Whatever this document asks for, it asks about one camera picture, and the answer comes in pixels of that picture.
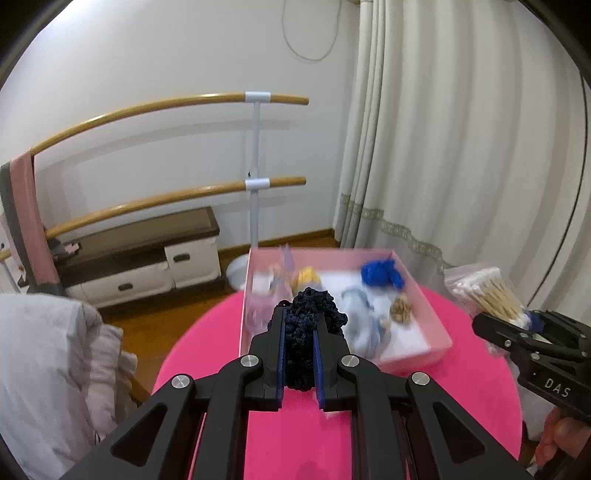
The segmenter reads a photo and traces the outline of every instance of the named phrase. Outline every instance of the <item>pink round table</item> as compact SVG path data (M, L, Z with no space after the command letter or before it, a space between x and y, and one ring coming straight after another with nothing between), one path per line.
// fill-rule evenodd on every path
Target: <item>pink round table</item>
M513 456L521 448L521 409L513 377L502 358L493 358L472 333L470 317L424 288L453 340L438 363L421 370L434 378ZM217 373L239 355L243 293L209 310L166 357L154 391L179 373L201 378ZM279 412L251 412L245 480L349 480L349 414L325 414L314 390L285 389Z

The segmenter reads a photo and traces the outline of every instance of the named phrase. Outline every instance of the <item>plastic storage box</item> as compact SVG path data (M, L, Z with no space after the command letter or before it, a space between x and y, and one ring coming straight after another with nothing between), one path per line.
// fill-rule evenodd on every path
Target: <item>plastic storage box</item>
M291 252L293 253L295 270L312 267L320 275L323 284L325 278L338 277L338 273L342 273L347 278L354 278L359 274L361 266L367 262L386 258L395 260L396 268L405 281L404 292L413 306L414 321L412 329L405 330L402 335L398 335L396 343L392 347L386 348L379 359L374 360L383 371L397 374L419 369L441 359L452 346L452 340L439 317L393 250L293 248ZM260 299L260 295L264 291L261 284L264 286L265 279L268 283L271 277L271 268L282 263L281 248L258 248L252 249L250 252L242 308L240 355L248 353L252 337L258 333L253 332L249 327L250 322L246 321L251 314L249 309L256 302L254 297ZM324 284L324 286L327 287L331 295L336 297L330 284Z

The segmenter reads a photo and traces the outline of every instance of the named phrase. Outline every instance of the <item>white pillow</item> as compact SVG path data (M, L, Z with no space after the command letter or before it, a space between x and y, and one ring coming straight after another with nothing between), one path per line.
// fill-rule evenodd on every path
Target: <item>white pillow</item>
M31 480L56 480L115 426L122 332L85 303L0 294L0 434Z

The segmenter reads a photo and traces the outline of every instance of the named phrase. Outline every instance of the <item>yellow object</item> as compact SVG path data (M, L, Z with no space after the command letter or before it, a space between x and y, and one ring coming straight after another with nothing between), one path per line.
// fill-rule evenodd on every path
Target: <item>yellow object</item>
M312 267L306 267L300 270L295 280L291 283L291 292L294 295L297 295L297 293L301 290L300 287L309 284L321 284L320 277Z
M402 293L390 305L390 318L397 323L406 324L410 322L411 305L406 294Z

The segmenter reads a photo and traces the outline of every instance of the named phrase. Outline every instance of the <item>human hand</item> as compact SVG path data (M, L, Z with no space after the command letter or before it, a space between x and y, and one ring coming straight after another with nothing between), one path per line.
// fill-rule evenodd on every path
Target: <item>human hand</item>
M535 449L535 462L544 466L558 449L577 458L590 435L591 427L575 419L561 418L560 410L555 408L544 423L540 444Z

